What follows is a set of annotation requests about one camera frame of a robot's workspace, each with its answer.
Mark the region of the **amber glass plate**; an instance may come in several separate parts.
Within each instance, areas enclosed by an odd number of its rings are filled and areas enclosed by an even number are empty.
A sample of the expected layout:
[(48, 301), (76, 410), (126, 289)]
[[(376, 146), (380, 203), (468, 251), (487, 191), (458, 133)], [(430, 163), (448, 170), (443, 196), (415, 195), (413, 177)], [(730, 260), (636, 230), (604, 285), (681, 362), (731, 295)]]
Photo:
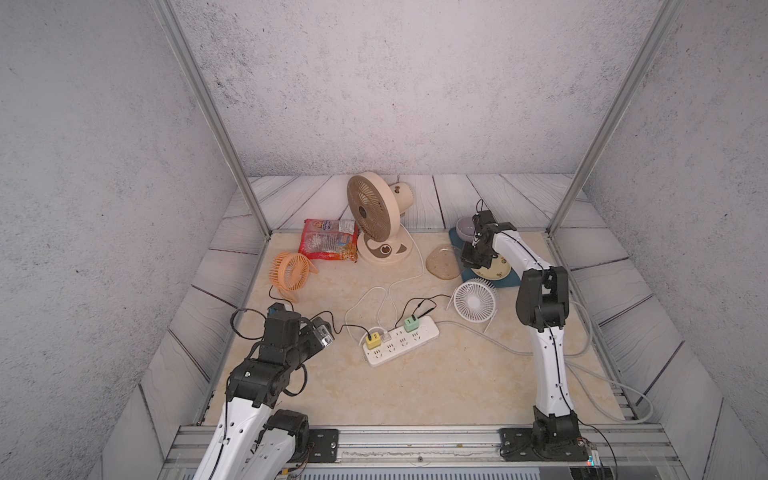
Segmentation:
[(437, 246), (425, 262), (427, 271), (441, 280), (452, 280), (459, 277), (463, 271), (461, 251), (451, 244)]

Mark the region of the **yellow USB charger plug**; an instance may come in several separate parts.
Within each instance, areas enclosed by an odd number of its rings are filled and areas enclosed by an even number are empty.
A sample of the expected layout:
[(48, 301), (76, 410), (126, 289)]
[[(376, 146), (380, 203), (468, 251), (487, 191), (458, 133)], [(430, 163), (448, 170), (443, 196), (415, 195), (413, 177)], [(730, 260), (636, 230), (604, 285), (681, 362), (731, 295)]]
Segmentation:
[(378, 332), (368, 333), (364, 337), (365, 346), (368, 350), (374, 350), (378, 348), (382, 343), (381, 335)]

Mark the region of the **white power strip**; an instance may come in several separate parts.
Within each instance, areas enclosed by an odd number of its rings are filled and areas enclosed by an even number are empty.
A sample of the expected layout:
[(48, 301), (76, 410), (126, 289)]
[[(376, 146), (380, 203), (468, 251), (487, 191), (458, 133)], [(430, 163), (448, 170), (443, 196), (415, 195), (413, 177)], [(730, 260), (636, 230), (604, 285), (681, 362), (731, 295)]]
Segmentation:
[[(381, 345), (374, 350), (368, 350), (363, 339), (361, 341), (361, 350), (368, 364), (372, 367), (384, 365), (385, 363), (398, 359), (439, 337), (440, 331), (430, 316), (426, 315), (419, 317), (419, 320), (420, 325), (416, 331), (410, 333), (405, 332), (403, 326), (390, 330), (389, 332), (392, 335), (392, 339), (386, 343), (382, 342)], [(378, 332), (381, 335), (384, 330), (378, 328), (373, 332)]]

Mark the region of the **green USB charger plug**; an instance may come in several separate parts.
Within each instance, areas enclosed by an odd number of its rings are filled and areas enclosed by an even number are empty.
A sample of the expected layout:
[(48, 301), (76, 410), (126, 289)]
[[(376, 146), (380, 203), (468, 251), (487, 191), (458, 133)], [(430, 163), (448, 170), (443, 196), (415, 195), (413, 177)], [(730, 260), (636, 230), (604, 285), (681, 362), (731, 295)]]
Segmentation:
[(416, 316), (410, 316), (404, 320), (403, 328), (405, 332), (410, 333), (410, 332), (416, 331), (419, 328), (419, 325), (420, 325), (419, 318)]

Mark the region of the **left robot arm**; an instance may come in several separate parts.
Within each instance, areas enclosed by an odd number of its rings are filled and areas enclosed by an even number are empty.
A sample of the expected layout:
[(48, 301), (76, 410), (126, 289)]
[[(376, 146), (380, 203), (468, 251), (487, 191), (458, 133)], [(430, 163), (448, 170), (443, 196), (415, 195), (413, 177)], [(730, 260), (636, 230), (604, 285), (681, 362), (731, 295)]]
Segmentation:
[(194, 474), (196, 479), (275, 479), (306, 465), (312, 444), (308, 416), (277, 407), (291, 376), (334, 341), (332, 326), (307, 319), (281, 302), (262, 316), (262, 332), (238, 333), (252, 343), (229, 374), (215, 432)]

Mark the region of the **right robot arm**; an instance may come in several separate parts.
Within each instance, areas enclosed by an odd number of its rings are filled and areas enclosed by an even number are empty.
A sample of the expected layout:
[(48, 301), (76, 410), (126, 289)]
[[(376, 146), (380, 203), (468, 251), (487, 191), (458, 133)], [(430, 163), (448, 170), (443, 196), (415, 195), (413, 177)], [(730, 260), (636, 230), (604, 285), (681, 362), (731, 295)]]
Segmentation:
[(472, 221), (473, 239), (463, 246), (462, 263), (470, 268), (487, 268), (494, 258), (501, 256), (518, 275), (515, 311), (530, 333), (537, 378), (530, 439), (519, 447), (503, 448), (501, 455), (511, 461), (521, 451), (530, 450), (544, 461), (583, 461), (589, 453), (565, 372), (564, 333), (570, 309), (568, 273), (539, 256), (511, 223), (497, 222), (491, 211), (478, 211)]

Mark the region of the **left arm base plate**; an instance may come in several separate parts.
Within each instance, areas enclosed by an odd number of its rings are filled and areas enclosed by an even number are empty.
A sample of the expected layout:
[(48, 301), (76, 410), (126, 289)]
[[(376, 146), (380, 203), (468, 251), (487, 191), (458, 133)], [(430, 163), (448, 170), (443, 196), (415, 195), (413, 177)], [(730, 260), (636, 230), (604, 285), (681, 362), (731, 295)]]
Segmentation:
[(309, 428), (295, 436), (295, 450), (290, 463), (335, 463), (338, 455), (340, 430)]

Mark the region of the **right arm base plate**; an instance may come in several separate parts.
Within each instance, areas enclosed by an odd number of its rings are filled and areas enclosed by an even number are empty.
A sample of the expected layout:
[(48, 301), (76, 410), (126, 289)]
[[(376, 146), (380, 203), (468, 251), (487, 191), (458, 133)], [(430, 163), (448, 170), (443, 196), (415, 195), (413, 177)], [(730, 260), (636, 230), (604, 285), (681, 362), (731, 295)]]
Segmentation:
[(549, 438), (532, 427), (501, 428), (499, 455), (507, 462), (586, 462), (591, 454), (584, 440)]

